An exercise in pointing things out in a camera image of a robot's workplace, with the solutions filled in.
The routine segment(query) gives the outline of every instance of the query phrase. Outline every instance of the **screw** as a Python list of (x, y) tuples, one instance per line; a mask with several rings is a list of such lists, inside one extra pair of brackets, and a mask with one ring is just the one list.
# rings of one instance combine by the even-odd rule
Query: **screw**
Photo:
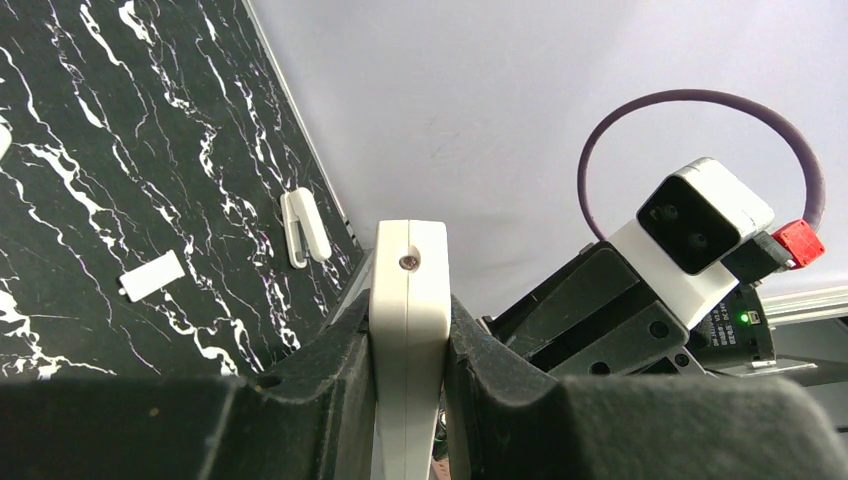
[(665, 338), (668, 336), (668, 325), (663, 322), (652, 323), (649, 330), (651, 331), (651, 335), (657, 338)]
[(418, 259), (412, 255), (400, 257), (400, 261), (398, 263), (400, 264), (400, 268), (404, 270), (415, 270), (418, 268)]

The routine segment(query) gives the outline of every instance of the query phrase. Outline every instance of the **white wall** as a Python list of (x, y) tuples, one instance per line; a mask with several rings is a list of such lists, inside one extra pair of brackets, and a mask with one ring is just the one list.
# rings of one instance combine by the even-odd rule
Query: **white wall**
[[(848, 2), (251, 2), (363, 243), (381, 219), (445, 221), (453, 291), (472, 314), (499, 313), (593, 239), (575, 193), (583, 140), (621, 103), (668, 88), (749, 96), (806, 133), (830, 179), (830, 251), (765, 291), (848, 280)], [(590, 186), (602, 226), (707, 155), (778, 222), (800, 216), (782, 140), (690, 104), (635, 114), (601, 141)]]

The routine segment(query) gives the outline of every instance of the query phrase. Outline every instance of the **red connector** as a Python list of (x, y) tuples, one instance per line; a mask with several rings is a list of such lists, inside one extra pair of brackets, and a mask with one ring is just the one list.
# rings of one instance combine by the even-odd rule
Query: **red connector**
[(804, 220), (787, 223), (774, 232), (772, 237), (792, 254), (792, 260), (795, 262), (793, 270), (806, 267), (824, 254), (824, 245)]

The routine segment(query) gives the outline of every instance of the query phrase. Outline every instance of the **black wire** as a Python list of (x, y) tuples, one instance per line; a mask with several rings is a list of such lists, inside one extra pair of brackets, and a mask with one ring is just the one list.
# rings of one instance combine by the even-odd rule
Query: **black wire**
[(681, 101), (714, 103), (739, 110), (765, 123), (777, 132), (778, 135), (783, 137), (786, 143), (789, 144), (792, 152), (798, 157), (798, 162), (801, 164), (801, 170), (804, 174), (807, 200), (804, 204), (803, 218), (810, 224), (813, 230), (818, 230), (822, 215), (824, 214), (825, 205), (824, 175), (822, 174), (816, 154), (801, 132), (779, 113), (747, 98), (713, 90), (683, 89), (652, 93), (616, 108), (601, 120), (601, 123), (589, 135), (586, 144), (583, 145), (583, 151), (580, 153), (580, 161), (577, 164), (577, 197), (580, 202), (580, 210), (583, 212), (583, 218), (586, 219), (589, 228), (599, 240), (604, 240), (605, 237), (600, 227), (598, 227), (597, 222), (595, 222), (595, 217), (592, 216), (592, 211), (589, 208), (589, 197), (586, 192), (589, 157), (592, 155), (595, 144), (598, 143), (601, 135), (609, 127), (628, 113), (659, 103)]

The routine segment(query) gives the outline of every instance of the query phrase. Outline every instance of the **black marble table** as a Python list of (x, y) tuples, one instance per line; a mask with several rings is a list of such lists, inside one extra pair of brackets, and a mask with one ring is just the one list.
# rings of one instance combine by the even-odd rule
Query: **black marble table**
[[(362, 258), (240, 0), (0, 0), (0, 372), (251, 375)], [(333, 257), (294, 270), (278, 197)], [(118, 277), (173, 250), (138, 303)]]

